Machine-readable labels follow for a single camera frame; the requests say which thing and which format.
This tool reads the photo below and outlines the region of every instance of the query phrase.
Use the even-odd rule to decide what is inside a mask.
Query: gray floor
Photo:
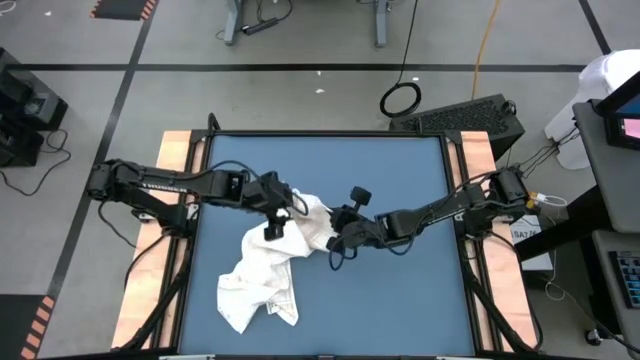
[[[389,44],[373,46],[373,9],[352,0],[293,0],[289,19],[234,47],[214,38],[224,27],[223,1],[161,0],[142,51],[147,64],[389,63],[402,61],[412,2],[397,0],[389,14]],[[139,22],[92,20],[91,0],[19,0],[0,17],[0,47],[23,63],[127,64]],[[265,17],[286,11],[286,1],[265,2]],[[640,47],[635,0],[590,0],[614,50]],[[473,64],[493,2],[420,1],[408,62]],[[246,21],[255,22],[249,1]],[[486,64],[584,65],[601,55],[578,0],[504,0],[484,56]],[[0,186],[0,293],[45,293],[65,243],[82,187],[109,120],[124,71],[41,71],[37,75],[70,105],[63,122],[72,160],[42,190],[24,199]],[[213,111],[226,129],[385,129],[380,96],[397,79],[386,71],[136,72],[108,150],[143,164],[156,160],[163,131],[205,126]],[[423,89],[421,109],[469,99],[471,72],[407,72]],[[511,162],[546,145],[542,128],[575,94],[577,73],[481,73],[478,95],[503,93],[518,105],[527,133]],[[391,106],[408,100],[398,94]],[[56,159],[43,155],[33,169],[10,170],[11,180],[35,185]],[[572,200],[594,184],[589,169],[563,170],[555,158],[527,180],[531,190]],[[120,205],[106,216],[129,238],[139,225]],[[40,356],[108,350],[122,300],[132,249],[97,218],[92,204]],[[560,266],[560,272],[567,267]],[[531,291],[552,354],[624,358],[608,342],[594,349],[582,339],[587,320],[568,302]]]

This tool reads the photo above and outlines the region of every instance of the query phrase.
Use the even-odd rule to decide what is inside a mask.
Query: blue tabletop
[[[366,216],[416,208],[447,194],[437,138],[216,136],[211,165],[239,160],[330,207],[350,203],[353,186],[371,191]],[[292,260],[300,318],[290,326],[260,308],[244,334],[218,313],[218,277],[240,260],[258,215],[205,206],[193,259],[180,354],[472,355],[453,224],[416,238],[403,257],[365,248],[337,272],[326,253]]]

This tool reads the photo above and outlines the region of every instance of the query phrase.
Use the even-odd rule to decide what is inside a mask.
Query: black keyboard
[[[508,129],[504,112],[494,101],[486,100],[446,110],[427,111],[402,122],[403,130],[415,131],[420,121],[426,131],[460,130],[486,131],[489,135],[501,134]]]
[[[609,253],[618,273],[620,290],[630,309],[640,309],[640,252],[614,251]]]

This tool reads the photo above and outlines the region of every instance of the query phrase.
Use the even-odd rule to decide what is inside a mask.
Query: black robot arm
[[[489,181],[489,188],[482,183]],[[345,249],[360,246],[393,248],[407,244],[429,225],[460,216],[469,235],[477,236],[490,230],[497,216],[525,210],[527,190],[516,170],[504,169],[486,174],[479,182],[465,182],[456,191],[431,204],[414,210],[396,210],[376,215],[370,220],[358,213],[360,205],[367,205],[371,194],[355,187],[351,198],[354,207],[333,208],[331,225],[340,234],[331,238],[327,248],[344,254]]]
[[[268,172],[251,180],[248,171],[208,169],[197,174],[140,166],[133,162],[110,160],[93,167],[87,186],[88,195],[97,201],[123,202],[158,220],[166,233],[188,237],[195,229],[184,205],[169,205],[143,189],[193,195],[200,202],[257,212],[267,217],[265,238],[283,236],[289,217],[278,216],[279,209],[293,204],[289,186]]]

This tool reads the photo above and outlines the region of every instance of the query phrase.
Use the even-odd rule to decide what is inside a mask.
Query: white towel
[[[269,314],[278,314],[292,326],[296,324],[298,308],[289,259],[307,257],[314,250],[327,251],[327,241],[336,235],[329,209],[320,199],[293,191],[306,202],[309,215],[288,209],[293,219],[285,224],[284,237],[280,239],[264,239],[266,222],[247,231],[242,238],[242,259],[232,273],[218,279],[218,311],[241,334],[263,304]],[[294,202],[296,208],[304,210],[298,199]]]

